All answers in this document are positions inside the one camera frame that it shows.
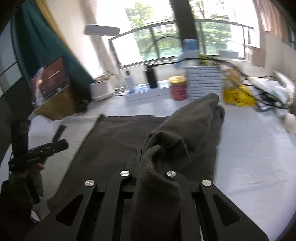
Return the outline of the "clear snack jar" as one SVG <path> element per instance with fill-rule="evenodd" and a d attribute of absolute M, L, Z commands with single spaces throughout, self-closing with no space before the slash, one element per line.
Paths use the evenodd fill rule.
<path fill-rule="evenodd" d="M 234 68 L 227 68 L 223 71 L 223 87 L 224 88 L 236 88 L 239 87 L 242 82 L 241 74 Z"/>

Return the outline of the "brown cardboard box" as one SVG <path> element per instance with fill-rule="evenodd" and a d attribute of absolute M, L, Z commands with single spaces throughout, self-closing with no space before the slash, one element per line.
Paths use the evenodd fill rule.
<path fill-rule="evenodd" d="M 34 110 L 34 114 L 42 115 L 51 120 L 61 120 L 67 116 L 85 113 L 89 101 L 80 98 L 71 86 L 50 97 L 42 106 Z"/>

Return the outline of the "white plastic bag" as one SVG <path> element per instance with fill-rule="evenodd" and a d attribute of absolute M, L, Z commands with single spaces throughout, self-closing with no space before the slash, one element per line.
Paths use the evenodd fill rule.
<path fill-rule="evenodd" d="M 274 76 L 249 77 L 246 81 L 256 99 L 258 112 L 273 111 L 279 118 L 290 112 L 295 95 L 295 84 L 285 75 L 274 71 Z"/>

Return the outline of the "white plastic basket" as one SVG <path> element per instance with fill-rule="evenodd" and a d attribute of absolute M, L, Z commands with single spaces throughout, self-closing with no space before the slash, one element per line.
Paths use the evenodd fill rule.
<path fill-rule="evenodd" d="M 219 65 L 188 66 L 185 72 L 189 99 L 198 99 L 210 93 L 222 97 L 223 76 Z"/>

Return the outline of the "tablet with dark screen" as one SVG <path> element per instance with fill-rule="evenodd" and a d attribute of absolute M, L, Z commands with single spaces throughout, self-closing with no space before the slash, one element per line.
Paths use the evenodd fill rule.
<path fill-rule="evenodd" d="M 57 58 L 40 68 L 31 79 L 32 104 L 42 106 L 48 99 L 69 86 L 70 77 L 63 58 Z"/>

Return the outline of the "white egg-shaped ball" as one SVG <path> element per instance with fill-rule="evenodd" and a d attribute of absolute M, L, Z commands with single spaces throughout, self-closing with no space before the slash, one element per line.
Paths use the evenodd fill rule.
<path fill-rule="evenodd" d="M 296 117 L 294 114 L 288 113 L 285 116 L 284 127 L 288 133 L 296 132 Z"/>

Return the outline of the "red can yellow lid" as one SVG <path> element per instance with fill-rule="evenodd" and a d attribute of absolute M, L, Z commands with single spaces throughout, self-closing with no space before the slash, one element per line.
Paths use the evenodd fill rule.
<path fill-rule="evenodd" d="M 171 85 L 171 95 L 174 100 L 187 98 L 187 80 L 184 75 L 172 76 L 168 82 Z"/>

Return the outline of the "yellow duck bag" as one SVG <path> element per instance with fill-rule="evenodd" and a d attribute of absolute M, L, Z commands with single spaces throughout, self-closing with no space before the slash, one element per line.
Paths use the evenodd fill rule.
<path fill-rule="evenodd" d="M 240 85 L 239 87 L 224 87 L 222 92 L 225 104 L 237 107 L 254 107 L 256 99 L 248 87 Z"/>

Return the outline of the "white charger plug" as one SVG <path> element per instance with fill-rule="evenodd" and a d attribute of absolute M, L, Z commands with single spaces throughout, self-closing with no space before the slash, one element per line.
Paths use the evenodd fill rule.
<path fill-rule="evenodd" d="M 128 93 L 132 94 L 135 92 L 135 84 L 133 81 L 133 77 L 129 70 L 126 70 L 125 72 L 125 78 L 123 78 L 124 83 L 126 84 L 128 88 Z"/>

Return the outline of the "dark grey t-shirt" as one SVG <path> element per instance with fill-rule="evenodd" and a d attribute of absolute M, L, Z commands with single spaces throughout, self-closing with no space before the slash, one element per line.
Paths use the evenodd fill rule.
<path fill-rule="evenodd" d="M 141 151 L 135 195 L 127 203 L 132 218 L 126 226 L 133 240 L 178 240 L 181 187 L 165 178 L 156 163 L 168 162 L 173 171 L 194 182 L 213 180 L 224 115 L 218 95 L 211 93 L 169 117 L 100 116 L 48 201 L 49 209 L 56 209 L 87 179 L 107 181 Z"/>

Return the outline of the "black power adapter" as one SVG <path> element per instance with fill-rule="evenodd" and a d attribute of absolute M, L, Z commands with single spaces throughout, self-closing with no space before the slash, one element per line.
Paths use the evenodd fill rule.
<path fill-rule="evenodd" d="M 154 72 L 154 68 L 146 65 L 145 75 L 147 77 L 147 81 L 150 89 L 158 88 L 156 74 Z"/>

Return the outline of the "white desk lamp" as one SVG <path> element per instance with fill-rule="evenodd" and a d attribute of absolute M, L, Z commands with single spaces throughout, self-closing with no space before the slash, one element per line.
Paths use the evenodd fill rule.
<path fill-rule="evenodd" d="M 84 34 L 88 35 L 96 51 L 99 68 L 102 73 L 94 78 L 94 83 L 90 85 L 90 92 L 93 101 L 100 101 L 115 94 L 119 95 L 120 80 L 112 66 L 104 42 L 103 36 L 115 37 L 119 34 L 120 28 L 111 26 L 101 26 L 97 24 L 87 24 Z"/>

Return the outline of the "balcony metal railing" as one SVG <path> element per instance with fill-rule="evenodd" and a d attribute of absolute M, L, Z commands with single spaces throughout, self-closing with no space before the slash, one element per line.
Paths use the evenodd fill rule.
<path fill-rule="evenodd" d="M 109 39 L 119 68 L 176 59 L 185 50 L 186 39 L 196 39 L 200 54 L 217 56 L 223 51 L 246 57 L 254 28 L 222 19 L 196 19 L 192 28 L 176 21 L 156 22 Z"/>

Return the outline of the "white power strip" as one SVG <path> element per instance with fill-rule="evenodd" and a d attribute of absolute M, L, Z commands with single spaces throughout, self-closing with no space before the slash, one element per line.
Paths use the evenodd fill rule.
<path fill-rule="evenodd" d="M 158 81 L 158 87 L 150 89 L 148 83 L 138 84 L 135 86 L 135 91 L 125 96 L 127 102 L 152 98 L 156 96 L 170 95 L 171 85 L 167 80 Z"/>

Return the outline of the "teal yellow left curtain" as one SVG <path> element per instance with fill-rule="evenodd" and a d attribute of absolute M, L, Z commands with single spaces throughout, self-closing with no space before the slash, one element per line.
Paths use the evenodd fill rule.
<path fill-rule="evenodd" d="M 50 27 L 36 1 L 24 1 L 13 15 L 11 40 L 19 69 L 29 86 L 41 67 L 62 57 L 76 94 L 90 98 L 93 78 Z"/>

